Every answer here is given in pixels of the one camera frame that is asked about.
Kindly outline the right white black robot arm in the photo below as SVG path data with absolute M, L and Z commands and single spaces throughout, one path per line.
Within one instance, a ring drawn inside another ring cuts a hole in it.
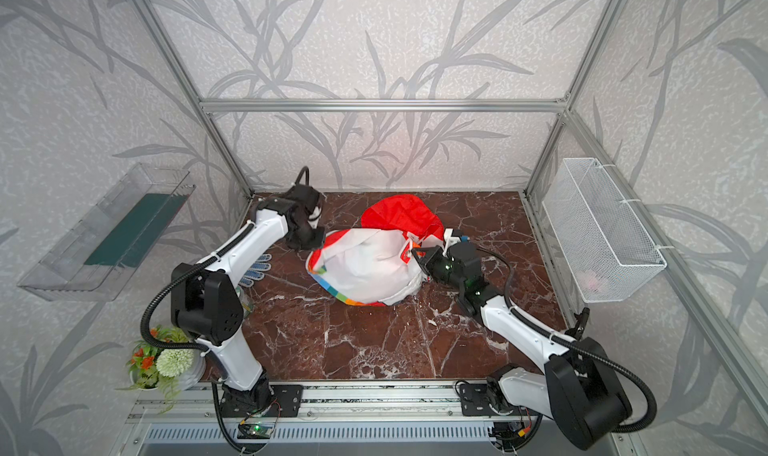
M 487 380 L 495 411 L 525 407 L 551 419 L 575 447 L 587 450 L 609 433 L 634 433 L 656 419 L 650 387 L 612 361 L 594 339 L 558 332 L 515 304 L 483 273 L 481 248 L 461 240 L 446 249 L 414 248 L 412 258 L 433 281 L 457 290 L 468 316 L 502 336 L 538 368 L 503 370 Z

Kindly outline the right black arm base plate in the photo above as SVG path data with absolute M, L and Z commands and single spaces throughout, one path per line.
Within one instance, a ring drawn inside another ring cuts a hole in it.
M 470 383 L 460 379 L 453 384 L 461 406 L 461 413 L 468 417 L 538 417 L 539 414 L 524 406 L 513 406 L 501 400 L 501 392 L 488 389 L 486 383 Z

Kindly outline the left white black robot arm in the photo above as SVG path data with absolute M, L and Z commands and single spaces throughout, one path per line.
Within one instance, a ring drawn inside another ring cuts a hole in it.
M 149 303 L 140 334 L 164 351 L 189 349 L 209 357 L 232 396 L 257 404 L 271 393 L 269 377 L 253 355 L 242 331 L 245 309 L 236 286 L 259 257 L 282 241 L 296 251 L 322 246 L 319 225 L 324 195 L 308 183 L 294 183 L 286 192 L 258 202 L 254 216 L 222 246 L 194 265 L 181 263 L 171 281 Z M 151 332 L 150 320 L 165 297 L 171 298 L 171 323 L 186 342 L 162 341 Z

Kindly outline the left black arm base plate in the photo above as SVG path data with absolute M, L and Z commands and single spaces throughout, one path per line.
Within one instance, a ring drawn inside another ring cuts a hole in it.
M 251 391 L 238 391 L 224 385 L 220 413 L 224 418 L 244 418 L 249 414 L 295 418 L 301 406 L 304 387 L 298 384 L 261 385 Z

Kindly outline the white red rainbow jacket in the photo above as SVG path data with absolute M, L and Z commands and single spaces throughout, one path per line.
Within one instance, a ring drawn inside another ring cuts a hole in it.
M 369 207 L 358 227 L 329 233 L 305 267 L 346 305 L 392 306 L 416 294 L 427 279 L 412 251 L 443 249 L 449 234 L 421 198 L 390 196 Z

